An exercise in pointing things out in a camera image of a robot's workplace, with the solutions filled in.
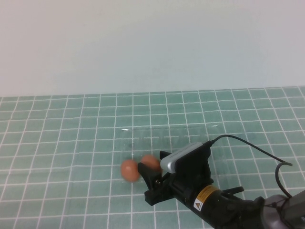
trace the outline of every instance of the egg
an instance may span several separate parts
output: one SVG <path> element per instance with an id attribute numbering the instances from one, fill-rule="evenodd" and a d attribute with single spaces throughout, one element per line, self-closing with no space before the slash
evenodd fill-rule
<path id="1" fill-rule="evenodd" d="M 121 175 L 129 182 L 136 182 L 140 173 L 138 172 L 138 164 L 134 160 L 126 160 L 121 164 Z"/>
<path id="2" fill-rule="evenodd" d="M 144 157 L 142 157 L 141 162 L 149 168 L 152 168 L 153 170 L 157 170 L 160 172 L 162 171 L 159 160 L 153 155 L 145 155 Z"/>

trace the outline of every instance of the green tiled floor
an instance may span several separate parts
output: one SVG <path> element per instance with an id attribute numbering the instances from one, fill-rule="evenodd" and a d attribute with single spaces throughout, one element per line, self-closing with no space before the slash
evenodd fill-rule
<path id="1" fill-rule="evenodd" d="M 224 133 L 293 163 L 283 184 L 305 189 L 305 87 L 0 98 L 0 227 L 209 228 L 175 199 L 149 206 L 120 163 Z M 281 193 L 276 162 L 235 139 L 209 164 L 242 198 Z"/>

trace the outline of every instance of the white grout line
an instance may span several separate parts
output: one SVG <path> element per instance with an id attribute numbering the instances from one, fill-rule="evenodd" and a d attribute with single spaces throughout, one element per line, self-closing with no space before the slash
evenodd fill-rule
<path id="1" fill-rule="evenodd" d="M 93 154 L 92 154 L 92 160 L 91 160 L 91 166 L 90 166 L 89 185 L 88 185 L 86 207 L 85 207 L 85 216 L 84 216 L 84 222 L 83 222 L 83 227 L 82 227 L 83 229 L 85 229 L 85 227 L 86 227 L 87 210 L 88 210 L 89 193 L 90 193 L 90 184 L 91 184 L 91 177 L 92 177 L 93 159 L 94 159 L 94 151 L 95 151 L 95 145 L 96 145 L 96 136 L 97 136 L 97 130 L 98 130 L 97 127 L 98 127 L 98 125 L 99 125 L 99 119 L 97 119 L 97 122 L 96 122 L 96 130 L 95 130 L 95 137 L 94 137 Z"/>
<path id="2" fill-rule="evenodd" d="M 231 154 L 232 154 L 233 164 L 234 164 L 234 167 L 235 167 L 236 172 L 237 172 L 238 182 L 239 182 L 239 185 L 241 186 L 241 185 L 242 185 L 242 182 L 241 182 L 240 177 L 239 177 L 239 174 L 238 174 L 237 166 L 236 166 L 235 159 L 234 159 L 234 155 L 233 155 L 232 148 L 231 148 L 231 143 L 230 143 L 229 140 L 228 140 L 228 144 L 229 144 L 230 152 L 231 152 Z"/>
<path id="3" fill-rule="evenodd" d="M 82 107 L 84 107 L 84 102 L 85 102 L 85 96 L 84 96 L 83 99 L 82 99 Z M 81 115 L 80 115 L 80 117 L 79 117 L 80 123 L 79 123 L 79 125 L 78 125 L 78 131 L 77 131 L 76 139 L 78 139 L 78 136 L 79 136 L 79 133 L 80 133 L 80 128 L 81 128 Z M 76 150 L 77 150 L 77 147 L 78 147 L 78 145 L 75 144 L 75 147 L 74 147 L 74 154 L 73 154 L 73 157 L 72 157 L 71 165 L 73 165 L 73 163 L 74 163 L 75 152 L 76 152 Z M 67 185 L 65 200 L 64 200 L 64 203 L 63 203 L 63 209 L 62 209 L 62 214 L 61 214 L 61 223 L 60 223 L 60 226 L 59 226 L 60 229 L 61 229 L 61 227 L 62 227 L 63 216 L 64 216 L 65 209 L 66 209 L 66 203 L 67 203 L 67 197 L 68 197 L 69 187 L 70 187 L 70 184 L 72 184 L 72 182 L 70 182 L 70 180 L 71 180 L 71 174 L 72 174 L 72 167 L 70 167 L 70 173 L 69 173 L 69 178 L 68 178 L 68 185 Z"/>
<path id="4" fill-rule="evenodd" d="M 293 108 L 292 108 L 292 106 L 291 106 L 289 100 L 288 100 L 288 103 L 289 103 L 289 106 L 290 106 L 290 108 L 291 108 L 291 110 L 292 110 L 292 112 L 293 112 L 293 114 L 294 114 L 294 116 L 295 116 L 295 118 L 296 118 L 295 111 L 293 110 Z M 287 135 L 286 135 L 286 133 L 285 133 L 283 127 L 282 127 L 282 124 L 281 124 L 280 121 L 279 121 L 279 123 L 280 123 L 280 126 L 281 126 L 282 130 L 283 130 L 283 133 L 284 133 L 284 135 L 285 135 L 285 138 L 286 138 L 287 142 L 289 143 L 288 137 L 287 137 Z M 298 165 L 299 168 L 300 168 L 300 171 L 302 171 L 302 167 L 300 166 L 300 163 L 299 163 L 299 161 L 297 160 L 296 155 L 295 155 L 295 152 L 294 152 L 294 150 L 293 150 L 292 147 L 291 147 L 291 150 L 292 150 L 292 153 L 293 153 L 294 156 L 295 156 L 295 160 L 296 160 L 297 165 Z"/>
<path id="5" fill-rule="evenodd" d="M 117 111 L 117 104 L 118 104 L 118 94 L 116 94 L 116 97 L 115 97 L 115 112 L 114 112 L 115 116 L 116 116 L 116 111 Z M 115 140 L 115 128 L 116 128 L 116 117 L 114 118 L 112 161 L 111 161 L 110 188 L 109 188 L 108 215 L 107 215 L 107 229 L 109 228 L 109 217 L 110 217 L 110 200 L 111 200 L 111 189 L 112 189 L 112 171 L 113 171 L 113 158 L 114 158 L 114 146 L 115 146 L 115 143 L 114 143 L 114 140 Z"/>
<path id="6" fill-rule="evenodd" d="M 10 120 L 12 119 L 13 114 L 14 114 L 14 111 L 11 113 Z M 6 132 L 7 132 L 7 130 L 9 129 L 9 126 L 10 126 L 10 120 L 8 121 L 8 125 L 7 125 L 7 127 L 6 127 Z M 1 141 L 1 143 L 0 143 L 0 148 L 1 148 L 1 146 L 3 145 L 4 138 L 5 138 L 5 136 L 6 136 L 6 132 L 5 132 L 4 135 L 3 135 L 2 141 Z M 23 135 L 21 136 L 21 139 L 20 139 L 20 141 L 19 141 L 18 147 L 20 147 L 20 142 L 22 141 L 22 138 L 23 138 Z M 9 169 L 9 174 L 6 176 L 5 183 L 4 183 L 4 188 L 3 188 L 3 191 L 2 191 L 2 194 L 1 194 L 1 197 L 0 197 L 0 201 L 2 201 L 3 194 L 4 194 L 4 191 L 5 191 L 5 187 L 6 187 L 6 184 L 7 184 L 8 180 L 9 180 L 10 173 L 11 173 L 11 170 L 12 170 L 13 163 L 14 163 L 14 161 L 15 161 L 16 155 L 17 155 L 17 150 L 16 150 L 15 156 L 13 157 L 13 160 L 12 160 L 12 162 L 11 162 L 10 169 Z"/>
<path id="7" fill-rule="evenodd" d="M 46 122 L 46 118 L 47 118 L 47 116 L 45 116 L 45 119 L 44 119 L 43 124 L 42 124 L 42 128 L 44 128 L 44 124 L 45 124 L 45 122 Z M 35 153 L 34 153 L 34 156 L 33 156 L 32 162 L 31 162 L 31 165 L 30 165 L 29 174 L 27 175 L 27 179 L 26 179 L 26 181 L 25 181 L 25 187 L 24 187 L 24 190 L 23 190 L 21 202 L 20 202 L 20 205 L 19 205 L 19 209 L 18 209 L 18 213 L 17 213 L 16 219 L 15 219 L 15 222 L 14 222 L 13 229 L 15 229 L 15 227 L 16 227 L 17 220 L 18 220 L 18 217 L 19 217 L 19 214 L 20 214 L 20 211 L 21 211 L 22 201 L 23 201 L 23 199 L 24 199 L 25 192 L 26 192 L 26 190 L 27 190 L 27 185 L 28 185 L 28 181 L 29 181 L 30 174 L 31 174 L 31 169 L 32 169 L 32 167 L 33 167 L 34 160 L 35 160 L 35 156 L 36 156 L 37 151 L 38 151 L 39 142 L 41 141 L 41 136 L 42 136 L 42 131 L 41 131 L 41 133 L 40 133 L 39 140 L 38 140 L 38 143 L 37 143 L 37 146 L 36 146 L 36 150 L 35 150 Z"/>
<path id="8" fill-rule="evenodd" d="M 237 110 L 237 112 L 238 112 L 239 119 L 241 120 L 241 123 L 242 123 L 242 126 L 243 126 L 244 133 L 245 133 L 245 135 L 246 135 L 246 140 L 249 142 L 249 138 L 248 138 L 246 129 L 245 129 L 245 127 L 244 127 L 244 124 L 243 124 L 243 122 L 242 122 L 242 117 L 240 116 L 239 110 Z M 256 167 L 256 169 L 257 169 L 257 172 L 259 173 L 259 168 L 258 168 L 256 159 L 255 159 L 255 156 L 254 156 L 253 148 L 252 148 L 252 147 L 250 147 L 250 151 L 251 151 L 251 154 L 252 154 L 252 157 L 253 157 L 253 160 L 254 160 L 254 163 L 255 163 L 255 167 Z M 264 188 L 263 179 L 262 179 L 262 177 L 261 177 L 260 174 L 258 174 L 258 175 L 259 175 L 259 179 L 260 179 L 260 181 L 261 181 L 262 187 L 263 187 L 263 189 L 265 189 L 265 188 Z"/>
<path id="9" fill-rule="evenodd" d="M 51 165 L 50 165 L 51 168 L 50 168 L 50 172 L 49 172 L 48 178 L 47 178 L 47 185 L 46 185 L 46 188 L 45 188 L 45 191 L 44 191 L 44 194 L 43 194 L 43 200 L 42 200 L 42 204 L 41 204 L 41 210 L 40 210 L 40 213 L 39 213 L 39 218 L 38 218 L 38 222 L 37 222 L 37 227 L 36 227 L 36 229 L 38 229 L 38 227 L 39 227 L 39 222 L 40 222 L 41 215 L 42 215 L 44 200 L 45 200 L 45 198 L 46 198 L 47 191 L 48 191 L 48 185 L 49 185 L 49 180 L 50 180 L 51 172 L 52 172 L 52 169 L 53 169 L 54 158 L 55 158 L 55 155 L 56 155 L 56 150 L 57 150 L 57 146 L 58 146 L 58 143 L 59 143 L 59 139 L 60 139 L 60 137 L 61 137 L 62 123 L 63 123 L 63 119 L 61 120 L 61 126 L 60 126 L 60 129 L 59 129 L 59 134 L 58 134 L 58 138 L 57 138 L 57 143 L 56 143 L 56 147 L 55 147 L 54 154 L 53 154 L 53 157 L 52 157 L 52 162 L 51 162 Z"/>
<path id="10" fill-rule="evenodd" d="M 149 124 L 150 124 L 150 131 L 151 131 L 151 154 L 153 155 L 153 127 L 152 127 L 152 112 L 151 112 L 151 95 L 149 93 L 148 97 L 149 102 Z M 153 206 L 153 223 L 154 229 L 157 229 L 157 222 L 156 222 L 156 205 Z"/>

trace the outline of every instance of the tile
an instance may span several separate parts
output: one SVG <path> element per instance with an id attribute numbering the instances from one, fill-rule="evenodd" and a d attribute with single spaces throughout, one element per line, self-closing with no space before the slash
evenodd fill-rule
<path id="1" fill-rule="evenodd" d="M 270 98 L 281 98 L 285 97 L 284 91 L 281 88 L 269 88 L 266 89 Z"/>
<path id="2" fill-rule="evenodd" d="M 26 120 L 10 121 L 10 122 L 0 122 L 0 132 L 20 132 L 24 130 L 26 125 Z"/>
<path id="3" fill-rule="evenodd" d="M 273 109 L 257 110 L 260 120 L 274 120 L 277 119 Z"/>
<path id="4" fill-rule="evenodd" d="M 51 100 L 50 109 L 64 109 L 66 103 L 66 99 Z"/>
<path id="5" fill-rule="evenodd" d="M 219 108 L 222 111 L 230 111 L 230 110 L 237 110 L 235 101 L 219 101 Z"/>
<path id="6" fill-rule="evenodd" d="M 19 217 L 37 217 L 40 214 L 42 200 L 23 201 Z"/>
<path id="7" fill-rule="evenodd" d="M 232 90 L 235 99 L 251 99 L 248 90 Z"/>
<path id="8" fill-rule="evenodd" d="M 243 125 L 246 132 L 263 132 L 260 121 L 243 122 Z"/>
<path id="9" fill-rule="evenodd" d="M 304 107 L 305 99 L 304 98 L 288 98 L 289 104 L 292 107 Z"/>
<path id="10" fill-rule="evenodd" d="M 153 229 L 154 216 L 153 213 L 133 214 L 132 215 L 132 228 L 134 229 Z"/>
<path id="11" fill-rule="evenodd" d="M 46 199 L 42 207 L 42 216 L 58 216 L 62 214 L 64 201 L 62 199 Z"/>
<path id="12" fill-rule="evenodd" d="M 287 139 L 290 143 L 305 142 L 305 135 L 302 131 L 286 132 Z"/>
<path id="13" fill-rule="evenodd" d="M 203 93 L 200 92 L 199 96 L 201 102 L 210 102 L 217 100 L 215 92 L 203 92 Z"/>
<path id="14" fill-rule="evenodd" d="M 284 131 L 301 130 L 301 127 L 296 120 L 281 120 L 280 122 Z"/>
<path id="15" fill-rule="evenodd" d="M 132 106 L 132 96 L 118 96 L 117 106 Z"/>
<path id="16" fill-rule="evenodd" d="M 36 228 L 38 219 L 17 219 L 16 229 L 31 229 Z"/>
<path id="17" fill-rule="evenodd" d="M 34 157 L 32 168 L 50 168 L 53 156 L 39 155 Z"/>
<path id="18" fill-rule="evenodd" d="M 131 215 L 110 215 L 109 216 L 109 229 L 130 229 Z"/>
<path id="19" fill-rule="evenodd" d="M 115 107 L 100 107 L 99 116 L 115 116 Z"/>
<path id="20" fill-rule="evenodd" d="M 142 126 L 142 125 L 150 125 L 150 116 L 142 115 L 142 116 L 134 116 L 133 117 L 133 126 Z"/>
<path id="21" fill-rule="evenodd" d="M 20 156 L 14 159 L 12 169 L 29 169 L 33 161 L 33 156 Z"/>
<path id="22" fill-rule="evenodd" d="M 90 178 L 90 167 L 72 167 L 71 181 L 85 181 Z"/>
<path id="23" fill-rule="evenodd" d="M 115 126 L 116 127 L 132 126 L 132 116 L 116 117 Z"/>
<path id="24" fill-rule="evenodd" d="M 186 114 L 186 120 L 188 124 L 192 123 L 204 123 L 202 113 Z"/>
<path id="25" fill-rule="evenodd" d="M 262 121 L 262 125 L 263 125 L 264 130 L 266 132 L 282 131 L 282 127 L 280 125 L 280 122 L 277 121 L 277 120 Z"/>
<path id="26" fill-rule="evenodd" d="M 6 186 L 2 200 L 21 200 L 25 185 Z"/>
<path id="27" fill-rule="evenodd" d="M 148 105 L 149 104 L 148 95 L 139 95 L 133 97 L 133 105 Z"/>
<path id="28" fill-rule="evenodd" d="M 84 99 L 68 99 L 67 108 L 81 108 Z"/>
<path id="29" fill-rule="evenodd" d="M 164 94 L 151 94 L 150 102 L 151 104 L 166 104 L 166 97 Z"/>
<path id="30" fill-rule="evenodd" d="M 64 119 L 62 121 L 62 129 L 74 129 L 78 128 L 80 125 L 80 119 L 79 118 L 73 118 L 73 119 Z"/>
<path id="31" fill-rule="evenodd" d="M 240 175 L 242 186 L 247 189 L 262 189 L 262 183 L 258 175 Z"/>
<path id="32" fill-rule="evenodd" d="M 202 112 L 201 103 L 184 104 L 186 113 Z"/>
<path id="33" fill-rule="evenodd" d="M 47 110 L 49 108 L 50 101 L 34 101 L 33 110 Z"/>
<path id="34" fill-rule="evenodd" d="M 100 98 L 85 98 L 83 107 L 99 107 Z"/>
<path id="35" fill-rule="evenodd" d="M 109 195 L 109 190 L 110 190 L 110 181 L 91 181 L 89 196 L 90 197 L 107 196 Z"/>
<path id="36" fill-rule="evenodd" d="M 45 189 L 45 184 L 28 184 L 25 189 L 24 199 L 43 199 Z"/>
<path id="37" fill-rule="evenodd" d="M 288 187 L 304 187 L 305 180 L 302 173 L 284 173 L 282 174 L 284 181 Z"/>
<path id="38" fill-rule="evenodd" d="M 38 229 L 54 229 L 59 228 L 61 217 L 41 218 Z"/>
<path id="39" fill-rule="evenodd" d="M 178 216 L 176 212 L 157 212 L 156 225 L 158 229 L 178 228 Z"/>
<path id="40" fill-rule="evenodd" d="M 70 131 L 62 130 L 61 138 L 66 139 L 66 141 L 76 140 L 76 138 L 78 138 L 78 140 L 94 140 L 96 131 L 97 131 L 96 129 L 81 129 L 81 130 L 70 130 Z"/>
<path id="41" fill-rule="evenodd" d="M 80 128 L 96 128 L 97 117 L 84 117 L 81 118 Z"/>
<path id="42" fill-rule="evenodd" d="M 59 142 L 57 144 L 56 154 L 73 153 L 76 142 Z"/>
<path id="43" fill-rule="evenodd" d="M 194 92 L 194 93 L 183 93 L 183 101 L 185 103 L 199 102 L 199 94 L 197 92 Z"/>
<path id="44" fill-rule="evenodd" d="M 84 216 L 65 216 L 62 220 L 62 228 L 82 229 Z"/>
<path id="45" fill-rule="evenodd" d="M 254 160 L 238 160 L 235 161 L 237 172 L 239 174 L 257 173 L 257 168 Z"/>
<path id="46" fill-rule="evenodd" d="M 15 156 L 18 145 L 2 145 L 0 146 L 0 156 Z"/>
<path id="47" fill-rule="evenodd" d="M 150 107 L 149 106 L 134 106 L 133 115 L 149 115 Z"/>
<path id="48" fill-rule="evenodd" d="M 105 214 L 108 213 L 108 197 L 89 198 L 87 214 Z"/>
<path id="49" fill-rule="evenodd" d="M 73 155 L 72 154 L 57 154 L 54 155 L 53 168 L 70 167 L 72 164 Z"/>
<path id="50" fill-rule="evenodd" d="M 132 115 L 132 106 L 119 106 L 116 108 L 116 116 Z"/>
<path id="51" fill-rule="evenodd" d="M 86 216 L 85 228 L 107 228 L 107 216 Z"/>
<path id="52" fill-rule="evenodd" d="M 220 111 L 211 111 L 211 112 L 204 112 L 204 119 L 206 123 L 212 123 L 212 122 L 222 122 L 222 114 Z"/>
<path id="53" fill-rule="evenodd" d="M 185 112 L 183 104 L 168 104 L 167 109 L 169 114 L 179 114 Z"/>
<path id="54" fill-rule="evenodd" d="M 253 102 L 256 109 L 272 108 L 271 101 L 269 99 L 254 99 Z"/>
<path id="55" fill-rule="evenodd" d="M 43 126 L 43 130 L 59 130 L 60 127 L 61 127 L 61 122 L 62 120 L 61 119 L 47 119 L 45 120 L 44 122 L 44 126 Z M 34 130 L 42 130 L 42 125 L 43 125 L 43 121 L 41 120 L 41 128 L 38 127 Z"/>
<path id="56" fill-rule="evenodd" d="M 250 95 L 253 99 L 264 99 L 268 98 L 265 89 L 250 89 Z"/>
<path id="57" fill-rule="evenodd" d="M 65 198 L 68 183 L 49 183 L 46 198 Z"/>
<path id="58" fill-rule="evenodd" d="M 283 91 L 287 97 L 302 96 L 298 87 L 284 87 Z"/>
<path id="59" fill-rule="evenodd" d="M 152 115 L 152 125 L 168 125 L 167 115 Z"/>
<path id="60" fill-rule="evenodd" d="M 67 199 L 65 215 L 85 214 L 87 198 Z"/>
<path id="61" fill-rule="evenodd" d="M 87 197 L 89 182 L 69 183 L 67 197 Z"/>
<path id="62" fill-rule="evenodd" d="M 283 107 L 289 107 L 289 102 L 286 98 L 284 99 L 271 99 L 272 106 L 274 108 L 283 108 Z"/>
<path id="63" fill-rule="evenodd" d="M 295 118 L 295 115 L 291 108 L 279 108 L 275 111 L 279 119 Z"/>
<path id="64" fill-rule="evenodd" d="M 267 135 L 267 138 L 268 138 L 270 144 L 287 143 L 284 133 L 281 133 L 281 132 L 266 133 L 266 135 Z"/>
<path id="65" fill-rule="evenodd" d="M 202 110 L 205 111 L 218 111 L 219 106 L 217 102 L 205 102 L 201 103 Z"/>
<path id="66" fill-rule="evenodd" d="M 111 197 L 110 212 L 123 213 L 131 211 L 131 197 Z"/>
<path id="67" fill-rule="evenodd" d="M 11 218 L 18 214 L 20 202 L 1 202 L 0 203 L 0 217 Z"/>
<path id="68" fill-rule="evenodd" d="M 202 227 L 202 220 L 191 211 L 179 212 L 181 229 L 197 229 Z"/>
<path id="69" fill-rule="evenodd" d="M 258 120 L 255 110 L 242 110 L 239 111 L 242 121 L 256 121 Z"/>
<path id="70" fill-rule="evenodd" d="M 133 196 L 132 197 L 132 211 L 133 212 L 143 212 L 143 211 L 152 211 L 153 206 L 150 206 L 145 201 L 145 197 L 143 196 Z"/>
<path id="71" fill-rule="evenodd" d="M 23 134 L 21 143 L 37 143 L 39 142 L 40 136 L 41 132 L 25 132 Z"/>
<path id="72" fill-rule="evenodd" d="M 131 183 L 125 180 L 114 180 L 111 186 L 111 195 L 130 195 L 132 193 Z"/>
<path id="73" fill-rule="evenodd" d="M 236 100 L 238 110 L 254 109 L 254 104 L 251 100 Z"/>

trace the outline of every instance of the robotic arm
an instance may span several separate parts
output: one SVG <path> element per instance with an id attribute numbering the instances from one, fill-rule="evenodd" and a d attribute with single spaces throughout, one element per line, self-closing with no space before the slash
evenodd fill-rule
<path id="1" fill-rule="evenodd" d="M 221 137 L 234 137 L 261 152 L 279 160 L 275 177 L 281 165 L 291 165 L 262 149 L 232 135 L 222 135 L 213 141 L 192 143 L 175 153 L 161 151 L 161 168 L 155 171 L 138 164 L 138 171 L 144 178 L 148 191 L 145 200 L 151 206 L 176 198 L 197 216 L 216 229 L 305 229 L 305 191 L 292 197 L 274 195 L 254 201 L 240 199 L 234 194 L 244 191 L 243 187 L 220 190 L 212 185 L 208 158 L 211 146 Z"/>

